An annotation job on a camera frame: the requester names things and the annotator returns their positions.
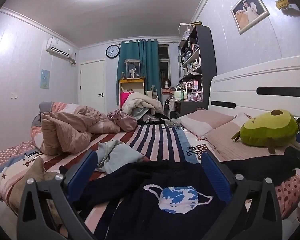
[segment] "bottle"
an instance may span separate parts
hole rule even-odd
[[[184,94],[183,94],[183,85],[181,86],[181,92],[180,92],[180,101],[184,100]]]

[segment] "green plush toy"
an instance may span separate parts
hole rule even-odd
[[[231,139],[250,146],[267,147],[275,154],[275,147],[285,146],[295,140],[300,131],[300,118],[297,120],[286,110],[276,109],[248,120]]]

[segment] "blanket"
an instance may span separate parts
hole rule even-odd
[[[125,103],[122,106],[122,111],[126,114],[131,114],[132,110],[135,108],[149,108],[151,109],[151,114],[154,115],[156,112],[159,114],[163,113],[161,102],[152,99],[146,95],[138,92],[131,93]]]
[[[31,138],[46,155],[77,154],[89,145],[92,133],[120,132],[120,128],[105,114],[88,106],[43,102],[39,108],[40,114],[31,127]],[[107,129],[104,121],[114,129]]]

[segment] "glass display case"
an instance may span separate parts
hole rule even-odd
[[[183,45],[185,44],[186,40],[188,39],[191,31],[192,31],[192,26],[191,24],[188,23],[180,23],[179,25],[179,47],[183,47]]]
[[[140,60],[138,59],[127,59],[124,63],[126,64],[126,78],[127,79],[139,79],[141,76],[140,72]]]

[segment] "picture frame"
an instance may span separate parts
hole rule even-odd
[[[262,0],[239,0],[231,14],[240,35],[270,15]]]
[[[40,78],[40,88],[49,89],[50,85],[50,71],[42,69]]]

